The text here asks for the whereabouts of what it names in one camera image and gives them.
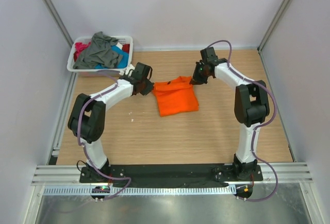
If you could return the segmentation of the orange t shirt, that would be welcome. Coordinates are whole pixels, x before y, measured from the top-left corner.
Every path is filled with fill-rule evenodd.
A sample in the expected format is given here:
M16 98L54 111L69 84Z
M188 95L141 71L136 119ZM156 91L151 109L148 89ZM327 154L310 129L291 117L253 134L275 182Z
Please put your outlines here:
M192 77L179 76L171 81L155 82L152 92L161 117L199 110L191 80Z

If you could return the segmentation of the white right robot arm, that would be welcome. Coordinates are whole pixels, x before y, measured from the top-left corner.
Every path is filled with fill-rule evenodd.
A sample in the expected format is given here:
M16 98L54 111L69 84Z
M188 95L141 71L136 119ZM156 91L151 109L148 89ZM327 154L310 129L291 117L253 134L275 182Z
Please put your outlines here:
M270 113L267 87L264 81L254 81L237 71L225 59L216 55L213 47L200 51L190 83L201 85L209 77L220 79L235 91L234 115L240 124L239 145L234 154L232 173L239 181L257 170L256 148L262 123Z

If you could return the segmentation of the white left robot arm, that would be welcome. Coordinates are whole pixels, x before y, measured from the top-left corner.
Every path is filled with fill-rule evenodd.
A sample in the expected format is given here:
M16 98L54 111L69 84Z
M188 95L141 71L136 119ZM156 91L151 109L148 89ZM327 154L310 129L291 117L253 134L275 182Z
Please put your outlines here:
M131 96L149 94L154 87L151 82L153 69L138 62L129 66L111 86L91 95L79 94L68 121L68 128L77 137L84 150L91 176L99 183L110 176L110 164L104 154L101 136L105 128L106 112Z

